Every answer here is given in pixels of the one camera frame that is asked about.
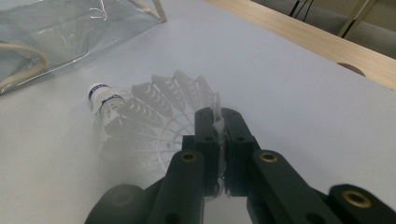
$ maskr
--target shuttlecock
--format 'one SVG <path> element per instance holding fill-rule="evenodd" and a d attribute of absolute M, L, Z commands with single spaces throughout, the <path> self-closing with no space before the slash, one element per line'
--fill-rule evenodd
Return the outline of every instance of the shuttlecock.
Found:
<path fill-rule="evenodd" d="M 117 184 L 142 189 L 164 177 L 183 135 L 194 134 L 195 111 L 220 109 L 219 95 L 203 77 L 193 79 L 180 71 L 173 77 L 154 75 L 129 93 L 96 84 L 90 99 L 99 102 L 92 103 L 92 110 L 102 143 L 102 171 Z"/>

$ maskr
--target white table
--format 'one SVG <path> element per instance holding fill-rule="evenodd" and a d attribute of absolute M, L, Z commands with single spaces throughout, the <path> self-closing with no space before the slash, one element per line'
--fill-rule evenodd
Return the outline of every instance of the white table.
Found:
<path fill-rule="evenodd" d="M 163 6 L 168 22 L 0 98 L 1 223 L 84 222 L 111 187 L 96 170 L 88 87 L 177 69 L 205 75 L 313 188 L 350 183 L 396 208 L 394 91 L 203 1 Z M 248 223 L 243 201 L 208 203 L 206 223 Z"/>

